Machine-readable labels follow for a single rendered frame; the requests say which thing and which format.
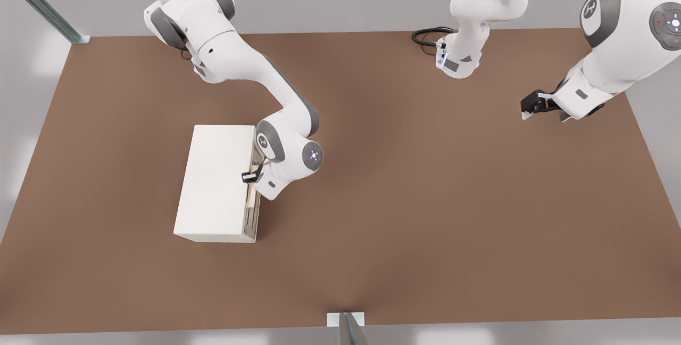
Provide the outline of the oven door with pale handle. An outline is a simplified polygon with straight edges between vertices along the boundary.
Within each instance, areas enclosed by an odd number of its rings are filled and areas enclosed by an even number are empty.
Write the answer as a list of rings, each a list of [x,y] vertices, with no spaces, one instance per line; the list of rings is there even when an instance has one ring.
[[[255,189],[255,179],[258,177],[258,170],[263,161],[264,158],[262,153],[260,153],[258,147],[253,144],[249,173],[256,172],[256,175],[255,177],[249,177],[248,182],[244,180],[247,185],[244,231],[252,242],[255,242],[257,238],[257,224],[260,207],[260,194]]]

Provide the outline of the silver frame post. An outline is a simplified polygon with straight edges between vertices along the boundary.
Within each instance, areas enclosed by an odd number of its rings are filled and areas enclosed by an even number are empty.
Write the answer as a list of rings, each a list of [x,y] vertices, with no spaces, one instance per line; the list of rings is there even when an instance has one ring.
[[[47,0],[25,0],[71,44],[88,44],[92,37],[81,35]]]
[[[327,326],[338,327],[338,345],[370,345],[364,334],[365,313],[327,313]]]

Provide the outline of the white oven box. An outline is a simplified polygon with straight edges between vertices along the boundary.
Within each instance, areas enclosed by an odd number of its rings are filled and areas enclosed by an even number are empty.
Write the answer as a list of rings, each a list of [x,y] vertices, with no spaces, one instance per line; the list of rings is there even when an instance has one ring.
[[[247,185],[253,125],[195,125],[173,227],[199,243],[253,243],[246,236]]]

